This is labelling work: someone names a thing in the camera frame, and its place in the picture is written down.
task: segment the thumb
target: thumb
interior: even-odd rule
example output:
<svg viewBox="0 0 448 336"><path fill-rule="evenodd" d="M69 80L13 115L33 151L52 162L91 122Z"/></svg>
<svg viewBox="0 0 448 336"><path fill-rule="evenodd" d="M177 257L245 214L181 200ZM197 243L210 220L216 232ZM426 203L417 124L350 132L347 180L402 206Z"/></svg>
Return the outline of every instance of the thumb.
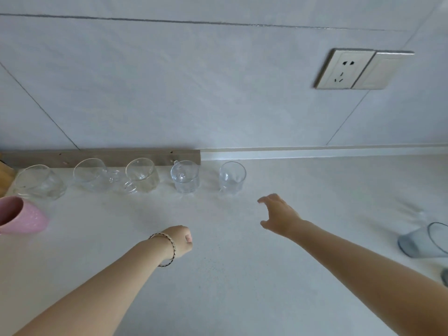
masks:
<svg viewBox="0 0 448 336"><path fill-rule="evenodd" d="M266 220L262 220L261 222L260 222L260 224L261 224L261 226L263 226L265 229L269 229L267 226L268 226L268 222L266 221Z"/></svg>

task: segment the wooden object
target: wooden object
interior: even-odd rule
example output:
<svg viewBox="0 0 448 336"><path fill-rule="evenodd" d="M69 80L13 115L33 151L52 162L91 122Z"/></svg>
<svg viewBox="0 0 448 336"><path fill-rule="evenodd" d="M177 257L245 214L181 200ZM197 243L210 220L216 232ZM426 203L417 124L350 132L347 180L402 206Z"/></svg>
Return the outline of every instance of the wooden object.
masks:
<svg viewBox="0 0 448 336"><path fill-rule="evenodd" d="M15 175L16 172L12 168L0 162L0 197L3 197L8 191Z"/></svg>
<svg viewBox="0 0 448 336"><path fill-rule="evenodd" d="M136 158L149 158L156 166L169 166L175 160L191 160L201 164L199 150L166 149L96 149L96 150L41 150L9 151L2 160L13 168L27 168L36 164L50 168L74 168L87 158L99 158L106 166L122 167Z"/></svg>

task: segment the forearm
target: forearm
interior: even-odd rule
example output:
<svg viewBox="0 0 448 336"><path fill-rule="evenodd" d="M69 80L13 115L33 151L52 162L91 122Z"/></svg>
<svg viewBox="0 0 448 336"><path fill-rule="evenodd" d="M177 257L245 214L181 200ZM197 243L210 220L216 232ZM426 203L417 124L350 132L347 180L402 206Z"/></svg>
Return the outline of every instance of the forearm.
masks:
<svg viewBox="0 0 448 336"><path fill-rule="evenodd" d="M162 237L138 243L123 257L33 319L15 336L109 336L154 269L172 252Z"/></svg>
<svg viewBox="0 0 448 336"><path fill-rule="evenodd" d="M399 335L448 334L448 290L441 284L310 222L294 224L288 237Z"/></svg>

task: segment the bracelet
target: bracelet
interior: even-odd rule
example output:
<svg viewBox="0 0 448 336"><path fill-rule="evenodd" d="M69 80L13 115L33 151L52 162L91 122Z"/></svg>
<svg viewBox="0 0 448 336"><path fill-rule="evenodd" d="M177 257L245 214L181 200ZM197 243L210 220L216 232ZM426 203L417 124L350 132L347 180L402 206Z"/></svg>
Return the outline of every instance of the bracelet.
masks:
<svg viewBox="0 0 448 336"><path fill-rule="evenodd" d="M152 237L157 236L157 235L167 237L169 239L169 241L171 242L171 245L172 245L172 248L173 248L173 251L174 251L173 255L172 255L172 258L170 259L168 264L166 264L166 265L159 265L160 267L165 267L165 266L170 265L172 263L172 261L176 258L176 245L174 244L174 241L172 240L172 238L170 236L168 236L166 233L163 233L163 232L157 232L157 233L151 235L148 239L151 239Z"/></svg>

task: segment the pink cup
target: pink cup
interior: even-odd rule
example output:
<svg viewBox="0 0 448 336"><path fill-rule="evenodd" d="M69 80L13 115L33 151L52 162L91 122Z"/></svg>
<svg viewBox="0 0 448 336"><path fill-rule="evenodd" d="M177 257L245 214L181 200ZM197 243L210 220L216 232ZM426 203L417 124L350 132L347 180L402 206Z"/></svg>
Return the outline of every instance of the pink cup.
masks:
<svg viewBox="0 0 448 336"><path fill-rule="evenodd" d="M0 234L45 230L48 218L34 204L16 196L0 198Z"/></svg>

